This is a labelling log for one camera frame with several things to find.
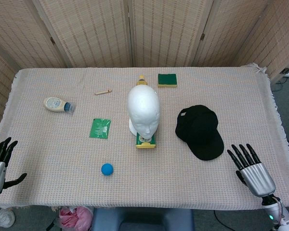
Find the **cap brim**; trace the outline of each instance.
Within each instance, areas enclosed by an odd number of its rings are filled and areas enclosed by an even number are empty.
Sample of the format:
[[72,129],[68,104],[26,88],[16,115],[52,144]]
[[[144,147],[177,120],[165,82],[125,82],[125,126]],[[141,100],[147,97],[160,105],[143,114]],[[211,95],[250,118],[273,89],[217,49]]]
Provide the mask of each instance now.
[[187,143],[193,154],[200,160],[212,160],[223,153],[223,140],[216,130],[210,142],[206,144]]

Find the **black cap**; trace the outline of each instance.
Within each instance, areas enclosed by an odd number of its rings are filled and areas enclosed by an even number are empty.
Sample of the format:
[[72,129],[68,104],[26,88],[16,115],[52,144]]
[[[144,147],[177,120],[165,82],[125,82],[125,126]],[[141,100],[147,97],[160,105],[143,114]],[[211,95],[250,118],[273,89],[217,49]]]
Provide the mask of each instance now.
[[177,120],[175,133],[188,144],[200,160],[212,160],[223,153],[223,140],[217,131],[216,114],[203,105],[183,109]]

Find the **green scouring pad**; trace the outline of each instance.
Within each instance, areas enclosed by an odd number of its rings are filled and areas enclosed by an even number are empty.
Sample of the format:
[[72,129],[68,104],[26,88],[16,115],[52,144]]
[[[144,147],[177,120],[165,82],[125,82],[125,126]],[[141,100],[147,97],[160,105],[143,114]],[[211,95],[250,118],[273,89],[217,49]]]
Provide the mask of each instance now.
[[158,75],[159,88],[176,88],[177,77],[176,74],[159,74]]

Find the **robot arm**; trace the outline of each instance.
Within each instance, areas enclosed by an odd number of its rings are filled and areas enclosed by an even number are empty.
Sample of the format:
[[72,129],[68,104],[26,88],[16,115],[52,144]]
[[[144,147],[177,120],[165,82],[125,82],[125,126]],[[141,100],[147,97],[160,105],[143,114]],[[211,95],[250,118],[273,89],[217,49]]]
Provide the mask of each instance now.
[[239,147],[245,156],[244,158],[236,146],[231,146],[240,160],[239,161],[236,158],[232,151],[227,150],[238,168],[236,174],[253,195],[263,199],[262,205],[269,215],[269,218],[275,224],[271,230],[289,231],[289,212],[282,204],[281,200],[274,196],[273,193],[276,189],[275,183],[264,164],[261,163],[254,149],[249,144],[246,145],[250,151],[250,156],[245,147],[240,144]]
[[27,176],[27,174],[24,173],[16,180],[5,182],[6,168],[9,165],[12,151],[14,147],[17,145],[17,141],[14,141],[8,146],[10,141],[11,137],[7,138],[5,141],[0,143],[0,193],[2,192],[2,189],[7,189],[14,185],[19,184]]

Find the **blue ball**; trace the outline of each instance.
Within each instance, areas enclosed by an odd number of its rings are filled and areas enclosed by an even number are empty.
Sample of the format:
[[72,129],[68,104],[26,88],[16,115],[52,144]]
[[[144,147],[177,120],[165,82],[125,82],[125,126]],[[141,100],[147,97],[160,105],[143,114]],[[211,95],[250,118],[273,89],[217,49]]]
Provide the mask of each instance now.
[[111,164],[107,163],[103,164],[101,171],[105,176],[110,176],[114,172],[114,168]]

